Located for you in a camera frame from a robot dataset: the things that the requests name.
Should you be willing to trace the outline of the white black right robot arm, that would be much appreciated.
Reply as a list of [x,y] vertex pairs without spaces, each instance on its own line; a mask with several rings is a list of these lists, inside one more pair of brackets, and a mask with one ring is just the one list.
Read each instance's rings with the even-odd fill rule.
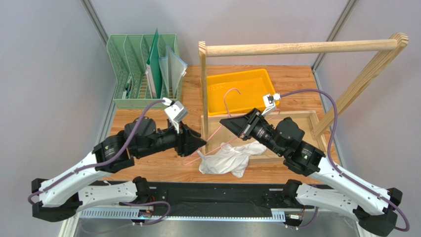
[[289,180],[281,193],[286,205],[310,205],[337,212],[380,237],[394,230],[402,192],[396,188],[383,189],[347,174],[323,151],[305,142],[304,131],[290,117],[272,125],[260,110],[253,109],[242,116],[222,119],[220,123],[238,138],[254,139],[283,157],[284,165],[292,172],[329,186],[323,190]]

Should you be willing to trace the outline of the white tank top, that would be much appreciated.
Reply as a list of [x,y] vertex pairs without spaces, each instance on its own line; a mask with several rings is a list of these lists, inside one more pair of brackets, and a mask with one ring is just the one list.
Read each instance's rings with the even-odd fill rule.
[[242,178],[250,157],[261,155],[266,150],[267,148],[258,141],[235,147],[225,144],[214,155],[200,154],[202,161],[199,171],[212,175],[231,173],[237,178]]

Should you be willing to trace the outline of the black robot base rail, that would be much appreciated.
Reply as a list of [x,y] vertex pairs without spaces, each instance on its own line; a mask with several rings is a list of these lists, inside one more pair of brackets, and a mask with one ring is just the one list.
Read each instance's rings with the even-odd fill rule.
[[191,214],[221,217],[263,217],[272,208],[303,209],[285,201],[283,184],[150,182],[150,191],[133,203],[156,201],[154,212],[162,215]]

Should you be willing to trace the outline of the pink wire hanger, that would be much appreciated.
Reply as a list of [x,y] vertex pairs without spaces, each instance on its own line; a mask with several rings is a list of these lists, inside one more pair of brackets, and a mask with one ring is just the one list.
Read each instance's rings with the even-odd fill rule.
[[[225,95],[224,95],[224,99],[223,99],[223,102],[224,102],[224,105],[225,105],[225,109],[226,109],[226,112],[227,112],[227,117],[228,118],[230,118],[230,117],[232,117],[231,116],[231,114],[230,114],[230,111],[229,111],[229,108],[228,108],[228,105],[227,105],[227,103],[226,103],[226,96],[228,95],[228,93],[230,92],[230,91],[232,91],[232,90],[236,90],[239,94],[241,94],[241,92],[240,92],[240,90],[239,89],[237,89],[237,88],[231,88],[231,89],[229,89],[226,93],[225,93]],[[274,111],[278,111],[278,113],[277,113],[277,115],[275,115],[275,116],[273,116],[272,118],[270,118],[269,120],[271,120],[271,119],[273,119],[273,118],[275,118],[275,117],[277,117],[279,114],[280,114],[280,109],[275,109]],[[222,128],[222,125],[207,139],[207,142],[209,142],[210,141],[210,139],[215,135],[215,134],[217,134],[218,133],[218,131],[220,130]],[[231,143],[232,141],[234,141],[234,140],[236,140],[236,138],[234,138],[234,139],[232,139],[231,141],[229,141],[229,142],[226,142],[226,143],[222,143],[219,147],[217,147],[217,148],[215,148],[215,149],[213,149],[213,150],[211,150],[211,151],[209,151],[209,152],[207,152],[207,153],[205,153],[205,154],[202,154],[201,153],[201,150],[200,149],[197,149],[192,155],[194,155],[194,154],[196,154],[196,155],[199,155],[199,157],[198,158],[196,158],[196,159],[194,159],[194,160],[192,160],[192,161],[190,161],[190,162],[188,162],[188,163],[185,163],[185,161],[186,160],[188,160],[192,155],[189,155],[188,157],[186,157],[182,162],[181,162],[181,165],[183,165],[183,166],[187,166],[187,165],[189,165],[189,164],[191,164],[191,163],[193,163],[193,162],[195,162],[195,161],[197,161],[197,160],[199,160],[200,158],[203,158],[204,156],[207,156],[207,155],[209,155],[210,153],[212,153],[212,152],[214,152],[214,151],[216,151],[216,150],[219,150],[220,148],[222,148],[223,146],[225,146],[226,144],[229,144],[229,143]]]

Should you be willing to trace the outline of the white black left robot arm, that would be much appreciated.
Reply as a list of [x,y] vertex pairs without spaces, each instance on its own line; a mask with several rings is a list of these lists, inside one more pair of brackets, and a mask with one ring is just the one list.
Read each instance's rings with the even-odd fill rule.
[[32,216],[48,222],[73,217],[87,208],[110,204],[143,204],[152,201],[146,178],[136,177],[119,184],[94,182],[134,166],[134,160],[174,149],[186,157],[206,145],[201,134],[180,122],[159,129],[153,119],[135,119],[116,135],[96,145],[93,151],[66,172],[52,179],[34,179],[32,193],[39,201],[32,204]]

